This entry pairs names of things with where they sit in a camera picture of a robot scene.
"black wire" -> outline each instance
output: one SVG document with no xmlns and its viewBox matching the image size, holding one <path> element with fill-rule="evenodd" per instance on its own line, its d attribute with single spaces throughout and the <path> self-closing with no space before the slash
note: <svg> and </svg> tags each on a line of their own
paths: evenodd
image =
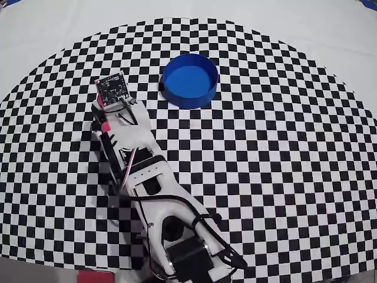
<svg viewBox="0 0 377 283">
<path fill-rule="evenodd" d="M 131 123 L 128 119 L 126 119 L 122 114 L 118 114 L 119 117 L 121 117 L 124 121 L 126 121 L 128 124 L 130 125 L 135 125 L 133 123 Z"/>
<path fill-rule="evenodd" d="M 116 110 L 105 111 L 105 113 L 115 113 L 115 112 L 121 111 L 121 110 L 123 110 L 123 109 L 125 109 L 125 107 L 120 108 L 120 109 L 116 109 Z"/>
<path fill-rule="evenodd" d="M 132 112 L 131 107 L 128 105 L 127 102 L 124 103 L 123 105 L 124 105 L 124 108 L 125 108 L 125 109 L 128 111 L 128 113 L 130 114 L 130 116 L 131 116 L 131 118 L 132 118 L 134 124 L 137 125 L 137 120 L 136 120 L 136 117 L 135 117 L 134 113 Z"/>
</svg>

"cable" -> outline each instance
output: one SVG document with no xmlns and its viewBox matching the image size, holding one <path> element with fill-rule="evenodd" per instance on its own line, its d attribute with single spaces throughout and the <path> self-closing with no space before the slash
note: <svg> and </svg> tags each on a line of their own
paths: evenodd
<svg viewBox="0 0 377 283">
<path fill-rule="evenodd" d="M 135 117 L 134 113 L 131 110 L 131 107 L 127 103 L 124 105 L 124 107 L 128 111 L 128 113 L 130 114 L 130 116 L 131 116 L 134 124 L 137 125 L 137 120 L 136 120 L 136 117 Z"/>
<path fill-rule="evenodd" d="M 120 109 L 116 109 L 116 110 L 105 111 L 105 113 L 115 113 L 115 112 L 121 111 L 121 110 L 123 110 L 123 109 L 125 109 L 125 107 L 120 108 Z"/>
<path fill-rule="evenodd" d="M 130 125 L 135 125 L 134 123 L 131 123 L 127 118 L 125 118 L 122 114 L 115 114 L 115 116 L 117 116 L 118 118 L 122 119 L 124 122 L 126 122 L 127 124 L 130 124 Z"/>
<path fill-rule="evenodd" d="M 135 117 L 134 113 L 132 112 L 132 109 L 131 109 L 129 103 L 124 99 L 124 97 L 121 97 L 120 100 L 123 103 L 124 109 L 126 109 L 127 112 L 129 113 L 129 115 L 131 116 L 134 124 L 137 125 L 138 123 L 137 123 L 136 117 Z"/>
</svg>

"checkerboard mat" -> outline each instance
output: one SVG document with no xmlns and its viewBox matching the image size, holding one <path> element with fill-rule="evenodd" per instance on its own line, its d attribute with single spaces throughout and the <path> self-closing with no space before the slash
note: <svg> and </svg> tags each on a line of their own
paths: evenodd
<svg viewBox="0 0 377 283">
<path fill-rule="evenodd" d="M 158 92 L 185 53 L 220 73 L 207 106 Z M 111 193 L 91 133 L 94 80 L 123 71 L 180 184 L 222 215 L 248 262 L 233 282 L 312 282 L 376 268 L 377 121 L 304 53 L 215 19 L 112 28 L 53 55 L 0 104 L 0 254 L 65 268 L 139 268 L 137 213 Z"/>
</svg>

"blue cylindrical container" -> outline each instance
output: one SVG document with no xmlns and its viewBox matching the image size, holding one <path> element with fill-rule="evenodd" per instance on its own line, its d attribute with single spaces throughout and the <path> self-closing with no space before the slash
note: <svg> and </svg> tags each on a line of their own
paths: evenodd
<svg viewBox="0 0 377 283">
<path fill-rule="evenodd" d="M 216 94 L 219 73 L 207 57 L 184 54 L 171 60 L 164 69 L 164 96 L 184 109 L 205 106 Z"/>
</svg>

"red object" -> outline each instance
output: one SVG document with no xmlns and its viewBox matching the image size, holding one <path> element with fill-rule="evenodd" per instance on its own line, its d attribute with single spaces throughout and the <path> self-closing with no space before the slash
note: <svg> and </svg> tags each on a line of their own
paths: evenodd
<svg viewBox="0 0 377 283">
<path fill-rule="evenodd" d="M 114 283 L 112 272 L 81 270 L 77 275 L 77 283 Z"/>
<path fill-rule="evenodd" d="M 108 124 L 108 122 L 103 122 L 103 124 L 102 124 L 102 132 L 103 133 L 107 133 L 110 130 L 111 130 L 111 128 L 110 128 L 110 125 Z"/>
</svg>

